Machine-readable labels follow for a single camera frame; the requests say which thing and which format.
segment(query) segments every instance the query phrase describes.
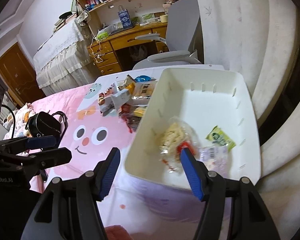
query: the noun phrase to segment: plastic container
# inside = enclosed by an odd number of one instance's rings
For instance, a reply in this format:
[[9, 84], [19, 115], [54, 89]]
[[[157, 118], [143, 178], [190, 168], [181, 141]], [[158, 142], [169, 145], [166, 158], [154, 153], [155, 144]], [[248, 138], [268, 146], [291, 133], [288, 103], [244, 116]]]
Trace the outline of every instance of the plastic container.
[[125, 161], [132, 176], [172, 187], [190, 189], [184, 172], [169, 173], [159, 161], [156, 137], [178, 116], [197, 133], [203, 147], [207, 134], [218, 125], [236, 144], [228, 156], [230, 179], [261, 175], [257, 123], [250, 95], [241, 74], [230, 71], [167, 68], [157, 83]]

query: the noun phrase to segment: office chair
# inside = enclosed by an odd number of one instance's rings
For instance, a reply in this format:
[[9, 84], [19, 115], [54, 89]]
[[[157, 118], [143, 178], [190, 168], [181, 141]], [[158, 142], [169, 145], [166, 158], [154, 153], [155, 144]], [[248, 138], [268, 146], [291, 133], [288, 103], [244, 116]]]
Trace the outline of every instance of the office chair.
[[138, 62], [133, 69], [201, 64], [195, 49], [196, 36], [199, 36], [200, 33], [201, 22], [198, 1], [180, 0], [173, 3], [169, 8], [166, 39], [161, 38], [159, 33], [135, 37], [137, 40], [161, 41], [168, 46], [170, 51], [151, 55]]

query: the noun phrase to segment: screw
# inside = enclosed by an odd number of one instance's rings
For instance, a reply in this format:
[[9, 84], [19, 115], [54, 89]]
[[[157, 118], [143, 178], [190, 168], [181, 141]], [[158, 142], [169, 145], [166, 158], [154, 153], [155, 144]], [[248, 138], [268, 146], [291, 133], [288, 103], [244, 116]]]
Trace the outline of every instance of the screw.
[[215, 171], [208, 171], [208, 176], [209, 177], [215, 177], [217, 173]]
[[90, 178], [90, 177], [92, 177], [94, 175], [94, 172], [93, 171], [87, 171], [85, 173], [85, 175], [86, 175], [86, 177]]
[[242, 178], [241, 178], [241, 181], [242, 181], [244, 184], [249, 184], [250, 179], [248, 179], [247, 177], [242, 177]]
[[52, 183], [53, 184], [57, 184], [59, 182], [60, 182], [60, 178], [59, 177], [55, 177], [55, 178], [52, 179]]

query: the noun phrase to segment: black cable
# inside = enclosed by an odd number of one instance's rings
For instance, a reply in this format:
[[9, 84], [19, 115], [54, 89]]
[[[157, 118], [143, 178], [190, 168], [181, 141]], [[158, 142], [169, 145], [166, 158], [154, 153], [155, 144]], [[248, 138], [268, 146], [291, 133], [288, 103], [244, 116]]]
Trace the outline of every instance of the black cable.
[[14, 116], [13, 111], [10, 109], [10, 107], [6, 106], [6, 105], [1, 105], [1, 107], [7, 108], [10, 113], [12, 114], [13, 117], [13, 129], [12, 129], [12, 135], [11, 135], [11, 139], [13, 139], [13, 135], [14, 135], [14, 130], [16, 128], [16, 117]]

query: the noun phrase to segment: orange bow print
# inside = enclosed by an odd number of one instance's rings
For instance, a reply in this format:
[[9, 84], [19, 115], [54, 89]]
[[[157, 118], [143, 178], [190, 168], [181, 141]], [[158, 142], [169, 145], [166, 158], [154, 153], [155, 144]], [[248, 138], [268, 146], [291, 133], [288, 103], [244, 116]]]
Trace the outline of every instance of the orange bow print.
[[92, 115], [96, 112], [96, 107], [91, 106], [88, 109], [81, 110], [78, 112], [78, 119], [83, 120], [86, 115]]

